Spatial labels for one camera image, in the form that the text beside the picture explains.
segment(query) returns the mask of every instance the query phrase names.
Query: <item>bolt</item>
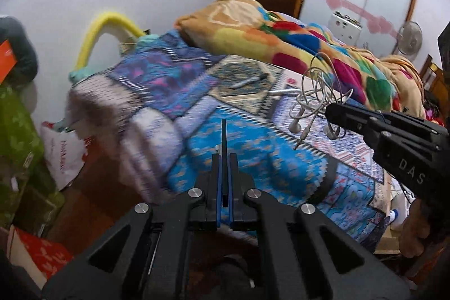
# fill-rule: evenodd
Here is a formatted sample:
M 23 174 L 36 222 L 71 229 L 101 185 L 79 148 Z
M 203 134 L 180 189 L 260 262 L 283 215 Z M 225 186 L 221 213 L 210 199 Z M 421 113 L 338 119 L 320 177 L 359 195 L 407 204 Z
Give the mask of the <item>bolt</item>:
M 138 214 L 145 214 L 145 213 L 149 210 L 149 205 L 147 205 L 147 204 L 144 203 L 144 202 L 141 202 L 140 204 L 137 204 L 137 205 L 134 207 L 134 210 L 135 210 L 135 212 L 138 213 Z
M 191 197 L 200 197 L 202 195 L 203 191 L 197 187 L 191 188 L 188 191 L 188 195 Z
M 258 198 L 261 196 L 261 191 L 257 188 L 251 188 L 247 191 L 247 195 L 250 198 Z
M 300 208 L 305 214 L 311 215 L 316 211 L 316 208 L 312 204 L 303 204 Z

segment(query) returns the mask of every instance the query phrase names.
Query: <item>bed sheet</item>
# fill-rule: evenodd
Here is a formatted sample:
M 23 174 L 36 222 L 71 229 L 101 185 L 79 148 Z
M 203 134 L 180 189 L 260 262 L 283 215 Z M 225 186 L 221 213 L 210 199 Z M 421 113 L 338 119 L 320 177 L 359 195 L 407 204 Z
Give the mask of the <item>bed sheet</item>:
M 261 73 L 268 77 L 231 88 Z M 152 203 L 193 187 L 197 176 L 210 170 L 225 118 L 228 152 L 238 155 L 239 169 L 253 176 L 257 188 L 288 205 L 314 203 L 374 250 L 390 199 L 383 170 L 359 135 L 348 132 L 330 141 L 320 117 L 293 150 L 296 138 L 287 128 L 293 98 L 267 91 L 300 80 L 295 72 L 261 61 L 190 48 L 173 30 L 76 84 L 69 92 L 68 118 L 81 135 L 93 134 L 120 160 L 121 181 Z M 225 209 L 222 215 L 226 223 Z

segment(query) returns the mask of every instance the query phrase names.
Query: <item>patchwork bedspread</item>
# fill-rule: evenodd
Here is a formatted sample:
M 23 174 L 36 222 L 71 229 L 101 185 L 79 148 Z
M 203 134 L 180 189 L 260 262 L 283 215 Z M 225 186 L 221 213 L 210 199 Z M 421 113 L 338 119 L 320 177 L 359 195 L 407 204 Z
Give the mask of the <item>patchwork bedspread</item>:
M 403 111 L 425 118 L 423 85 L 406 58 L 376 58 L 370 51 L 340 45 L 317 24 L 284 21 L 253 0 L 217 0 L 179 18 L 175 24 L 193 45 L 213 54 L 236 54 L 303 74 L 312 57 L 323 52 L 332 60 L 343 92 L 372 110 Z M 331 74 L 324 60 L 315 60 Z
M 231 88 L 261 73 L 268 77 Z M 239 169 L 256 187 L 288 205 L 317 205 L 373 250 L 387 225 L 383 170 L 359 135 L 328 140 L 320 117 L 293 150 L 296 139 L 287 128 L 293 98 L 267 92 L 300 80 L 298 73 L 261 61 L 188 47 L 174 30 L 76 84 L 68 117 L 120 161 L 122 182 L 154 203 L 193 187 L 210 170 L 225 118 L 228 152 L 237 153 Z

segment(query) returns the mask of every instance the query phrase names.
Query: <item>orange paper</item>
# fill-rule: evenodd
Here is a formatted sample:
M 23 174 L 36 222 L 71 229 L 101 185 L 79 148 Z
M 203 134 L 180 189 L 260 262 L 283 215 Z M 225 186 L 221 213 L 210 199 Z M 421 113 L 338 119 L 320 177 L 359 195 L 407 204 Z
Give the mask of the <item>orange paper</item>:
M 10 42 L 6 40 L 0 45 L 0 84 L 3 83 L 16 63 L 17 60 L 14 56 Z

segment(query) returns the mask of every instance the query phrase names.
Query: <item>fan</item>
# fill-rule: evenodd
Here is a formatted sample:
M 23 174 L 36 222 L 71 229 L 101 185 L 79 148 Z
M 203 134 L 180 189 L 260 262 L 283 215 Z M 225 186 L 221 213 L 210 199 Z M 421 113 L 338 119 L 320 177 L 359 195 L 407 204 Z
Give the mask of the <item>fan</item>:
M 397 34 L 398 50 L 405 56 L 416 54 L 422 46 L 422 30 L 416 22 L 408 21 Z

